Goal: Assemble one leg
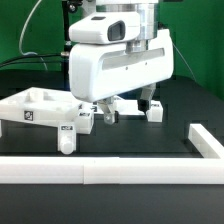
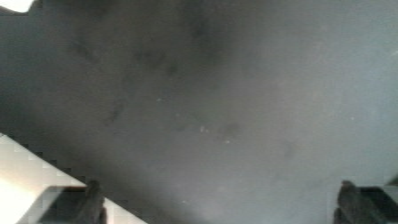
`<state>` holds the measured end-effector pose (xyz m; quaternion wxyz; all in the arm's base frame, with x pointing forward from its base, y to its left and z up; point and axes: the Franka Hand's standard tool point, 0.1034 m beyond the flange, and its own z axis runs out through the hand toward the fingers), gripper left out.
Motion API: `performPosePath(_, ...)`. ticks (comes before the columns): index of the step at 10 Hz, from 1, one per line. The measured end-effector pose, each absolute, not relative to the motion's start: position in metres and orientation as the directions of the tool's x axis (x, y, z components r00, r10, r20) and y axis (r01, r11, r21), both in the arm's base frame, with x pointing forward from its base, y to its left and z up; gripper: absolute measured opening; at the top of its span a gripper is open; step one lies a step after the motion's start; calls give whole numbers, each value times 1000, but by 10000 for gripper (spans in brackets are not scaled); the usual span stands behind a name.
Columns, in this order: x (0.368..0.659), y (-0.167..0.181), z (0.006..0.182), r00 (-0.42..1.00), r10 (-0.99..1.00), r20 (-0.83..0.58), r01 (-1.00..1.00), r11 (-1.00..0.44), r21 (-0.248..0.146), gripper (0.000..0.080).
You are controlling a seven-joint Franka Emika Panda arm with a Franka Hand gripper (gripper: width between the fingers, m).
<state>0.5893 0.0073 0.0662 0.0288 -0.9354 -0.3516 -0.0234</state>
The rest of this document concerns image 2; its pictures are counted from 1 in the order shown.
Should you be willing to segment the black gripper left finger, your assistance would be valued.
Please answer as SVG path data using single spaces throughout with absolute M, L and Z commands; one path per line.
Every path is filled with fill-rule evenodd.
M 51 186 L 43 192 L 44 212 L 37 224 L 107 224 L 101 186 Z

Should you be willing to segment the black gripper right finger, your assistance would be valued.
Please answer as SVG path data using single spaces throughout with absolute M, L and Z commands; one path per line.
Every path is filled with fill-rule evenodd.
M 341 183 L 332 224 L 398 224 L 398 185 Z

